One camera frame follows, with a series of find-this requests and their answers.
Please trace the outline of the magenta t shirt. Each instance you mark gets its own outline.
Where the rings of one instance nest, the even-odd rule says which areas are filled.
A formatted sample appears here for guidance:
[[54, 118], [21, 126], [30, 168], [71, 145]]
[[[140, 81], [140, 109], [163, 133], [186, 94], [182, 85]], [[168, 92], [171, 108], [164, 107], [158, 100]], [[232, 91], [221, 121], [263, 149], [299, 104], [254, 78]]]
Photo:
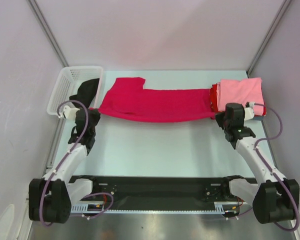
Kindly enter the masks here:
[[141, 77], [118, 77], [97, 109], [100, 114], [145, 123], [214, 118], [209, 89], [147, 89]]

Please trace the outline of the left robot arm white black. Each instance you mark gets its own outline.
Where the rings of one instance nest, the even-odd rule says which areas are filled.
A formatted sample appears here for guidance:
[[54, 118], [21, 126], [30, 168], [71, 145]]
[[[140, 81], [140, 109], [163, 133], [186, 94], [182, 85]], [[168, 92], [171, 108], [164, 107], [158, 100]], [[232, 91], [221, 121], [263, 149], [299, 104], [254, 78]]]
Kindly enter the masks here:
[[64, 224], [71, 208], [83, 197], [95, 200], [101, 188], [89, 179], [71, 177], [79, 164], [86, 159], [95, 143], [96, 126], [101, 118], [97, 109], [73, 108], [65, 114], [75, 122], [68, 141], [67, 152], [58, 165], [42, 178], [34, 178], [28, 186], [28, 217], [45, 226]]

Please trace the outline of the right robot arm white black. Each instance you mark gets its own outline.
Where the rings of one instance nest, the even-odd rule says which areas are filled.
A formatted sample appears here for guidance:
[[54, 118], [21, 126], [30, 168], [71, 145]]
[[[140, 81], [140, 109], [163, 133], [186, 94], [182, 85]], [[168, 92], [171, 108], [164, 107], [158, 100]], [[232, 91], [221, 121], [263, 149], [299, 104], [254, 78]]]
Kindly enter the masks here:
[[300, 226], [300, 185], [295, 179], [288, 179], [263, 156], [259, 143], [270, 138], [257, 139], [245, 126], [248, 110], [253, 110], [254, 106], [253, 102], [247, 102], [245, 106], [227, 103], [225, 110], [215, 115], [225, 139], [245, 160], [257, 181], [252, 184], [236, 176], [220, 188], [220, 194], [227, 201], [239, 197], [249, 204], [261, 224], [274, 223], [283, 229], [280, 222], [294, 220], [295, 225], [290, 228], [294, 232]]

